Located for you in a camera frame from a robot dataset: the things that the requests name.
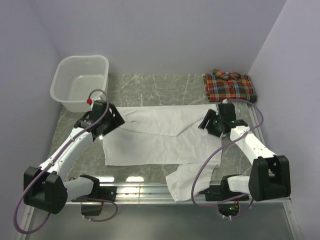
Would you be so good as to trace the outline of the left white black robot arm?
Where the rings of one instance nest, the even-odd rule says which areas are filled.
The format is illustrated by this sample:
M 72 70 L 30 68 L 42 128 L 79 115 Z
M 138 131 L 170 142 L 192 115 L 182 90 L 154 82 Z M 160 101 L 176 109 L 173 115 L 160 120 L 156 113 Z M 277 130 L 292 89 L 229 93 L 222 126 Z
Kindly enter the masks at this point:
M 23 175 L 23 202 L 49 214 L 58 214 L 72 200 L 96 201 L 101 195 L 98 178 L 82 174 L 65 181 L 75 160 L 97 137 L 125 123 L 114 104 L 96 100 L 73 126 L 68 138 L 45 162 Z

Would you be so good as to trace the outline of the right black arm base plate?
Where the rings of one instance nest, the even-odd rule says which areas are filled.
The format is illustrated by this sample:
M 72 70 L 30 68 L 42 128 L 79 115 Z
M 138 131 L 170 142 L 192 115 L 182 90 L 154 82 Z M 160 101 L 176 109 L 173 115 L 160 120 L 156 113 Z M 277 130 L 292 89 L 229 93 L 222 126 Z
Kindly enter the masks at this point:
M 241 192 L 232 192 L 226 188 L 221 187 L 220 185 L 210 185 L 209 188 L 201 192 L 204 194 L 206 202 L 220 202 L 225 199 L 229 199 L 238 195 L 241 195 Z M 235 217 L 240 213 L 240 201 L 248 201 L 249 196 L 243 196 L 233 200 L 233 203 L 219 204 L 218 211 L 222 216 L 225 217 Z

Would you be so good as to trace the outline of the folded plaid flannel shirt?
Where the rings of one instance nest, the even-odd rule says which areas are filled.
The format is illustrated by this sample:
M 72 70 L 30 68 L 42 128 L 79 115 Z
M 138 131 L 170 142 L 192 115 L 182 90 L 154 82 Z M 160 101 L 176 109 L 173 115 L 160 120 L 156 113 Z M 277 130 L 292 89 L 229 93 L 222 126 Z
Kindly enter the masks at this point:
M 251 78 L 248 74 L 220 71 L 203 75 L 206 97 L 210 102 L 224 99 L 239 99 L 255 103 L 258 99 Z

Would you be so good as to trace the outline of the white plastic laundry basket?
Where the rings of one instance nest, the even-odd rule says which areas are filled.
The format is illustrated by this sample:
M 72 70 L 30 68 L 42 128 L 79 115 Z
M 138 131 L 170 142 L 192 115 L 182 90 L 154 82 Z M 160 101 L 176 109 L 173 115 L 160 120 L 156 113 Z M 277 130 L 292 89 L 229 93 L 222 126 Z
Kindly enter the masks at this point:
M 70 112 L 87 112 L 89 94 L 96 89 L 107 91 L 108 74 L 109 61 L 105 56 L 68 56 L 57 66 L 50 96 Z

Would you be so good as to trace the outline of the white long sleeve shirt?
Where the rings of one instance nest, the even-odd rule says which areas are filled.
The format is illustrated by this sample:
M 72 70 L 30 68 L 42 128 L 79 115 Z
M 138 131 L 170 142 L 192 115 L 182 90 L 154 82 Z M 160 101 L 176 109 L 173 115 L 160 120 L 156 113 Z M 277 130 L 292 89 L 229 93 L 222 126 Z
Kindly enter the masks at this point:
M 119 107 L 125 123 L 103 137 L 107 166 L 177 165 L 165 177 L 176 202 L 188 201 L 210 186 L 221 164 L 218 152 L 195 179 L 205 160 L 222 145 L 221 137 L 198 126 L 215 104 Z

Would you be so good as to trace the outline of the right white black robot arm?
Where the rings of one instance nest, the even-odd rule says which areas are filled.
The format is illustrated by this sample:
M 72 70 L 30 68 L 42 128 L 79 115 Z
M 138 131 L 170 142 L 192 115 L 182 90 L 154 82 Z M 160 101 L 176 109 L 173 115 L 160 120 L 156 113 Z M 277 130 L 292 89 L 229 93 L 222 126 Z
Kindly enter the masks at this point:
M 269 150 L 254 134 L 253 128 L 237 119 L 233 103 L 219 103 L 209 109 L 199 125 L 210 135 L 226 135 L 251 164 L 248 176 L 227 175 L 217 186 L 214 201 L 251 196 L 256 202 L 287 198 L 291 195 L 290 164 L 287 157 Z

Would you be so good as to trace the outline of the aluminium mounting rail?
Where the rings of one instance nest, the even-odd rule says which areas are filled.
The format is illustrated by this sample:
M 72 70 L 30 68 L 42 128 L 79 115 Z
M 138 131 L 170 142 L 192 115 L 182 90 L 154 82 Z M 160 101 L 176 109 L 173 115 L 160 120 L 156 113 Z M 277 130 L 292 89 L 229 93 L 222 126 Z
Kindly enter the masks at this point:
M 161 183 L 100 183 L 101 188 L 116 187 L 115 203 L 118 205 L 138 204 L 138 205 L 165 205 L 165 204 L 193 204 L 191 200 L 175 202 L 172 198 L 167 185 Z M 214 201 L 206 201 L 204 194 L 199 194 L 195 198 L 196 203 L 213 204 Z M 291 203 L 290 197 L 271 199 L 257 202 L 262 203 Z

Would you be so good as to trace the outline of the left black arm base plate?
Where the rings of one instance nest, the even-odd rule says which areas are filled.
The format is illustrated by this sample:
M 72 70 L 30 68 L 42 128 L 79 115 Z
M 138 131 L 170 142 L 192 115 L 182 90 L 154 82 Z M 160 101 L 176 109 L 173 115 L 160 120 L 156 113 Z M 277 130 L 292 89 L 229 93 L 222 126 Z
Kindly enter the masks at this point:
M 81 196 L 71 202 L 81 205 L 81 214 L 85 217 L 98 217 L 102 213 L 104 205 L 111 204 L 113 206 L 116 195 L 116 186 L 101 186 L 97 196 Z

